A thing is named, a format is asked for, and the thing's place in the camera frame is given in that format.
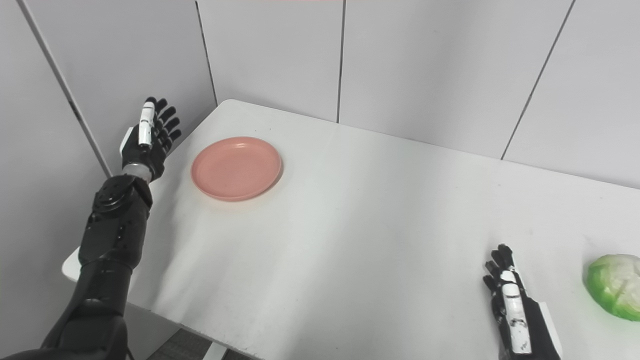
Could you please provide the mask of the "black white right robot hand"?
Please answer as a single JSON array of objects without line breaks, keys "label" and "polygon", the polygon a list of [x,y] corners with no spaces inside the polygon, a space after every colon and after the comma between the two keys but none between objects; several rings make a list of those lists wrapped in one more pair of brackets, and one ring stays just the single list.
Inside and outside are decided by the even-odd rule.
[{"label": "black white right robot hand", "polygon": [[490,308],[499,332],[500,360],[560,360],[562,345],[548,306],[526,292],[514,253],[499,244],[485,262],[482,280],[490,293]]}]

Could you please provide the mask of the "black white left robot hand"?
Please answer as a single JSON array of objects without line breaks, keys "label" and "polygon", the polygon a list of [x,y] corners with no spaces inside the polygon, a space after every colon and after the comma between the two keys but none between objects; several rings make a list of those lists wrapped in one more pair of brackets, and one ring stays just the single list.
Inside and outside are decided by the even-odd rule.
[{"label": "black white left robot hand", "polygon": [[149,96],[135,126],[125,133],[119,146],[122,174],[151,183],[162,177],[165,161],[182,136],[180,118],[166,98]]}]

